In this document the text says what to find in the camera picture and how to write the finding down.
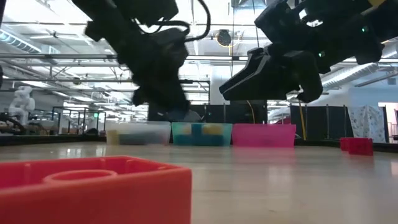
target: ceiling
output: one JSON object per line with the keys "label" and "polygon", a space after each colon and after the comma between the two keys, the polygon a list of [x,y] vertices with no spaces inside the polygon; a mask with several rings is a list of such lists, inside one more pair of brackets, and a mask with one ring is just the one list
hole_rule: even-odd
{"label": "ceiling", "polygon": [[[236,1],[239,7],[233,10],[231,2]],[[187,43],[187,49],[190,55],[205,56],[246,56],[247,51],[257,46],[270,44],[268,38],[254,26],[255,18],[266,8],[273,0],[205,0],[211,12],[211,31],[206,38],[196,42]],[[205,30],[206,14],[197,0],[176,0],[179,13],[173,20],[186,21],[191,24],[189,36],[200,35]],[[71,0],[8,0],[4,12],[2,31],[11,34],[13,37],[23,41],[23,43],[38,49],[40,53],[56,54],[91,54],[104,55],[114,54],[109,44],[101,40],[94,42],[84,34],[86,22],[90,20],[79,8],[73,5]],[[144,27],[142,29],[151,32],[156,27]],[[228,30],[233,37],[230,47],[221,45],[216,40],[220,30]],[[15,46],[5,42],[0,42],[0,54],[27,54]],[[9,61],[22,65],[23,69],[15,72],[14,66]],[[68,66],[56,66],[51,68],[43,66],[43,60],[39,59],[13,59],[10,58],[6,63],[10,67],[8,76],[11,78],[55,78],[72,79],[81,78],[86,80],[127,80],[130,77],[129,71],[120,69],[115,61],[105,61],[112,64],[109,67],[82,67],[79,63],[104,63],[104,60],[57,60],[58,63]],[[244,61],[234,62],[234,73],[244,67]],[[180,69],[181,79],[190,80],[210,80],[213,67],[231,66],[229,60],[189,60]],[[136,86],[129,82],[125,83],[105,83],[105,82],[82,82],[79,85],[70,82],[47,82],[49,87],[36,85],[37,88],[68,88],[83,90],[81,92],[57,91],[61,95],[84,96],[92,98],[95,101],[109,101],[109,97],[115,102],[123,103],[131,98],[131,93],[118,93],[116,90],[131,90]],[[90,91],[93,89],[107,90],[111,96],[103,96],[100,92]],[[185,85],[184,89],[188,92],[188,99],[193,103],[206,103],[208,100],[208,84],[194,83]],[[275,104],[271,102],[270,109],[279,108],[285,104]]]}

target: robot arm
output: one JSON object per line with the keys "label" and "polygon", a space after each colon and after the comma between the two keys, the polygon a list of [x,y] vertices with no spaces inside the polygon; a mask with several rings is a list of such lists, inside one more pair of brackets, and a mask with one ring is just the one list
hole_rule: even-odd
{"label": "robot arm", "polygon": [[254,23],[272,44],[248,52],[246,67],[220,87],[224,98],[286,100],[301,87],[297,98],[309,103],[322,94],[319,73],[332,65],[381,59],[381,43],[398,36],[398,1],[304,0],[291,9],[276,0]]}
{"label": "robot arm", "polygon": [[[202,39],[210,31],[210,12],[203,0],[198,1],[208,16],[206,31],[189,39],[186,38],[189,24],[170,21],[178,13],[175,0],[72,1],[92,19],[85,34],[95,41],[102,38],[108,41],[118,55],[118,62],[126,64],[133,73],[132,82],[139,85],[132,98],[135,105],[155,103],[182,116],[188,111],[178,70],[188,56],[185,43]],[[148,27],[183,26],[185,30],[170,28],[148,34],[138,21]]]}

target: pink plastic container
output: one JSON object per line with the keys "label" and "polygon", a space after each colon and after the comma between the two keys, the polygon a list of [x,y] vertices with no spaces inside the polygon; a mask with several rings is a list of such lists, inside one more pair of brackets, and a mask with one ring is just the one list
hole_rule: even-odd
{"label": "pink plastic container", "polygon": [[294,148],[294,124],[234,124],[233,146]]}

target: white robot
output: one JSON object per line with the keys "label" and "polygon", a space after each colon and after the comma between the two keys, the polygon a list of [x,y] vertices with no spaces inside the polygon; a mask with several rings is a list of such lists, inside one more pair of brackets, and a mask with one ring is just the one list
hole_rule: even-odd
{"label": "white robot", "polygon": [[8,108],[10,116],[19,116],[18,122],[21,125],[27,125],[29,112],[35,110],[35,100],[30,97],[32,90],[29,86],[18,87],[14,93],[15,98]]}

